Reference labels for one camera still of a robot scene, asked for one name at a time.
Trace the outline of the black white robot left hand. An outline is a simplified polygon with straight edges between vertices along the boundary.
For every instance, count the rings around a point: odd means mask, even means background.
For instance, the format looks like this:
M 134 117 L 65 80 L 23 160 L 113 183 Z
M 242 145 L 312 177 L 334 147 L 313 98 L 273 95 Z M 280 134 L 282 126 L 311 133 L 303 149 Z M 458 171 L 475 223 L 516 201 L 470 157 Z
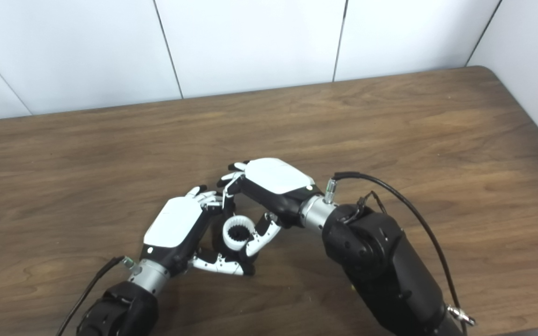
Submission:
M 212 219 L 222 214 L 222 207 L 222 195 L 207 191 L 205 185 L 171 198 L 145 232 L 140 259 L 158 264 L 167 277 L 176 277 L 192 267 L 253 276 L 254 266 L 200 246 Z

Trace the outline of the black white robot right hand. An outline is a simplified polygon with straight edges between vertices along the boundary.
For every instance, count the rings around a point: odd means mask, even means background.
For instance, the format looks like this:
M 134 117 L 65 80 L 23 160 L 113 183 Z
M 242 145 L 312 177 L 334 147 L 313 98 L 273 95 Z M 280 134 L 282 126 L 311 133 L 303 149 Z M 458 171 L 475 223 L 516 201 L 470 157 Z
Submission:
M 239 252 L 242 259 L 252 258 L 275 238 L 276 232 L 270 232 L 273 228 L 307 228 L 305 206 L 324 195 L 312 177 L 280 159 L 235 162 L 228 169 L 230 173 L 216 183 L 223 190 L 224 215 L 235 215 L 234 196 L 240 193 L 260 204 L 269 215 L 269 222 L 261 224 L 261 231 L 254 232 Z

